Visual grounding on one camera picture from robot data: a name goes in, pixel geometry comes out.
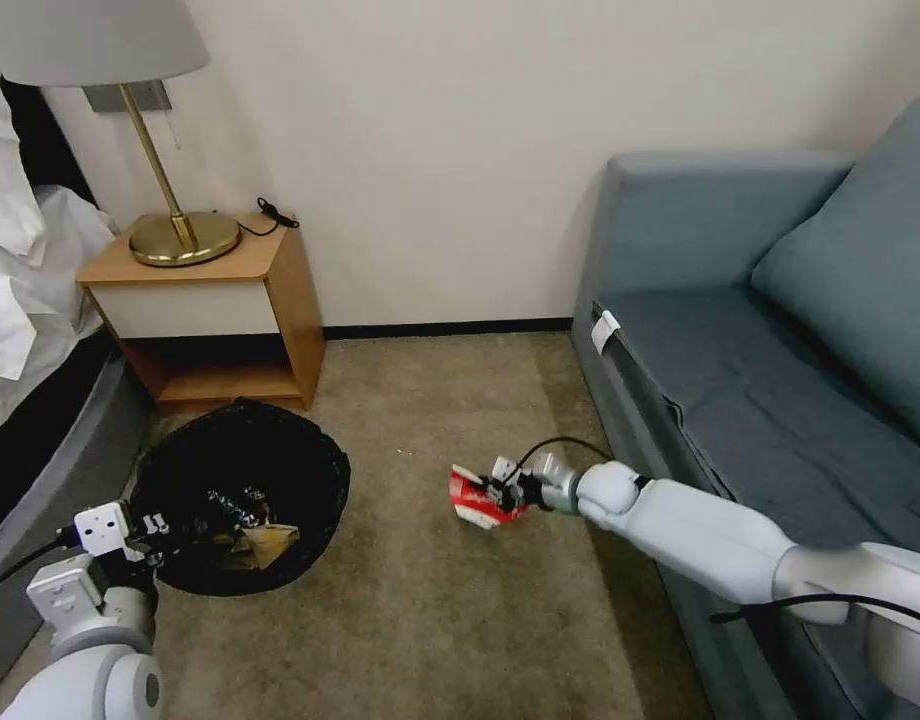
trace nightstand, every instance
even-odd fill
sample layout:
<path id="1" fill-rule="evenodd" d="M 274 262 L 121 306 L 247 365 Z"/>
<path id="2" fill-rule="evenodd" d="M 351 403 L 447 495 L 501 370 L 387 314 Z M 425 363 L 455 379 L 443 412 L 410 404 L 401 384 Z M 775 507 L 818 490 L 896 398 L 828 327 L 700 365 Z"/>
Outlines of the nightstand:
<path id="1" fill-rule="evenodd" d="M 271 224 L 259 214 L 237 219 L 258 230 Z M 245 232 L 227 255 L 182 268 L 134 260 L 131 230 L 77 282 L 162 413 L 207 410 L 240 396 L 310 407 L 324 340 L 298 230 Z"/>

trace trash can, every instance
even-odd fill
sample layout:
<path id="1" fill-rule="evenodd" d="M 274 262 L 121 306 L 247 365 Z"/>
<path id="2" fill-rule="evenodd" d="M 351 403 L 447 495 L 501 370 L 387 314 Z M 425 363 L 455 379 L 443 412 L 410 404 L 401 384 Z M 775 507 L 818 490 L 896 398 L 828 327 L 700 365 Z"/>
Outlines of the trash can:
<path id="1" fill-rule="evenodd" d="M 315 423 L 238 399 L 168 435 L 140 461 L 130 499 L 183 538 L 157 576 L 198 595 L 249 595 L 296 580 L 327 548 L 350 463 Z"/>

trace black baseboard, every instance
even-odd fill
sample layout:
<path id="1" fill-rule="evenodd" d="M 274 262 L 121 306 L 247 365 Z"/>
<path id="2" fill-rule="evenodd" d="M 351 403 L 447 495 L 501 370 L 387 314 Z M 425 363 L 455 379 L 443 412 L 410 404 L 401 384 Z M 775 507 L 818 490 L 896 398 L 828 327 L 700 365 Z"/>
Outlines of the black baseboard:
<path id="1" fill-rule="evenodd" d="M 485 335 L 510 332 L 559 332 L 569 330 L 573 318 L 536 320 L 481 320 L 466 323 L 417 323 L 410 325 L 337 325 L 325 327 L 327 340 L 382 337 L 440 337 L 443 335 Z"/>

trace power cord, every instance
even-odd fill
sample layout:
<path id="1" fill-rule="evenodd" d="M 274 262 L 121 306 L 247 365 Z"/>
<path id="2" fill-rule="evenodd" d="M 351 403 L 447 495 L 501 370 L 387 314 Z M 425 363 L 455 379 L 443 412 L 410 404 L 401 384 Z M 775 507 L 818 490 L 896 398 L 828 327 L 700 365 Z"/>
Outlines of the power cord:
<path id="1" fill-rule="evenodd" d="M 77 535 L 77 529 L 73 525 L 57 530 L 57 536 L 53 540 L 48 542 L 43 547 L 34 550 L 29 555 L 25 555 L 24 557 L 20 558 L 17 560 L 17 562 L 0 573 L 0 585 L 2 585 L 3 582 L 15 572 L 26 567 L 34 560 L 39 560 L 48 552 L 51 552 L 52 550 L 67 550 L 69 548 L 77 547 L 79 544 L 80 538 Z"/>
<path id="2" fill-rule="evenodd" d="M 566 443 L 573 443 L 574 445 L 579 445 L 580 447 L 586 448 L 587 450 L 594 453 L 595 455 L 599 455 L 601 458 L 603 458 L 607 462 L 609 462 L 610 460 L 613 460 L 613 457 L 609 453 L 607 453 L 604 450 L 601 450 L 593 443 L 588 443 L 586 440 L 581 440 L 580 438 L 571 437 L 570 435 L 560 435 L 555 438 L 549 438 L 542 442 L 538 442 L 532 448 L 527 450 L 527 452 L 523 454 L 523 457 L 520 458 L 520 462 L 518 462 L 514 466 L 513 470 L 510 471 L 510 474 L 507 475 L 503 479 L 503 484 L 506 485 L 508 482 L 510 482 L 513 479 L 513 477 L 519 471 L 523 470 L 523 466 L 526 464 L 527 460 L 529 460 L 530 456 L 533 455 L 537 450 L 539 450 L 540 448 L 544 448 L 547 445 L 553 445 L 554 443 L 558 443 L 558 442 L 566 442 Z"/>
<path id="3" fill-rule="evenodd" d="M 898 612 L 901 615 L 906 615 L 907 617 L 913 618 L 920 622 L 920 612 L 908 608 L 905 605 L 898 605 L 895 602 L 890 602 L 889 600 L 881 600 L 880 598 L 869 597 L 867 595 L 853 595 L 850 593 L 816 593 L 812 595 L 797 595 L 792 598 L 784 598 L 783 600 L 774 600 L 773 602 L 760 603 L 757 605 L 744 605 L 739 610 L 734 610 L 733 612 L 728 613 L 715 613 L 710 616 L 710 622 L 714 625 L 724 625 L 726 623 L 733 622 L 735 620 L 740 620 L 743 618 L 748 618 L 752 615 L 759 615 L 763 612 L 769 612 L 771 610 L 780 610 L 782 608 L 793 607 L 794 605 L 807 605 L 809 603 L 815 602 L 848 602 L 848 603 L 858 603 L 861 605 L 873 605 L 874 607 L 882 607 L 885 610 L 893 610 Z"/>
<path id="4" fill-rule="evenodd" d="M 284 227 L 289 227 L 289 228 L 300 227 L 299 222 L 281 213 L 279 210 L 277 210 L 277 206 L 274 205 L 272 202 L 268 201 L 266 198 L 258 197 L 257 205 L 260 206 L 260 212 L 262 212 L 268 218 L 273 220 L 273 227 L 270 228 L 269 230 L 258 232 L 257 230 L 254 230 L 253 228 L 249 228 L 243 223 L 238 222 L 237 225 L 240 226 L 241 230 L 244 230 L 245 232 L 248 232 L 251 235 L 255 235 L 256 237 L 266 237 L 267 235 L 272 235 L 274 232 L 276 232 L 277 228 L 280 227 L 281 225 L 283 225 Z"/>

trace sofa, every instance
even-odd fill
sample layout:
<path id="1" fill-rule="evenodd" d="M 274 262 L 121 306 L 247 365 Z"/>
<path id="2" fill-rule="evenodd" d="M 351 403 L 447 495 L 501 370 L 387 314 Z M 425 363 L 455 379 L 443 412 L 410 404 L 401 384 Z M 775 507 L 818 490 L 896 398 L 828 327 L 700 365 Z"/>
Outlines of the sofa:
<path id="1" fill-rule="evenodd" d="M 920 552 L 920 99 L 856 162 L 613 158 L 572 333 L 613 451 L 641 472 L 804 545 Z M 715 626 L 728 603 L 660 572 L 717 718 L 920 718 L 867 667 L 862 611 Z"/>

